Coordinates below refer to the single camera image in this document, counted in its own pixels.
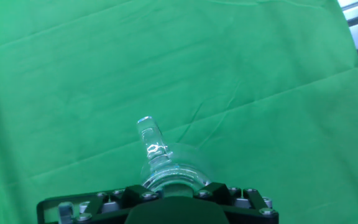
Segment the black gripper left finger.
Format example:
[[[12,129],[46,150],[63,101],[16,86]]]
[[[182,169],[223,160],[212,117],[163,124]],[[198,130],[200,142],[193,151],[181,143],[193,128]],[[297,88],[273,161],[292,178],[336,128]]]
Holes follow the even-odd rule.
[[[141,185],[53,197],[36,206],[38,224],[125,224],[138,205],[159,199]]]

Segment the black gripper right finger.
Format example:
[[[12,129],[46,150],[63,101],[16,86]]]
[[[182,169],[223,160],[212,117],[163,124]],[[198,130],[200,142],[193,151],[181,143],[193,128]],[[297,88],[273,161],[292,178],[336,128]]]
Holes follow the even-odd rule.
[[[233,224],[279,224],[279,213],[272,200],[261,196],[253,188],[241,189],[212,182],[193,194],[197,200],[207,201],[205,209],[220,215]]]

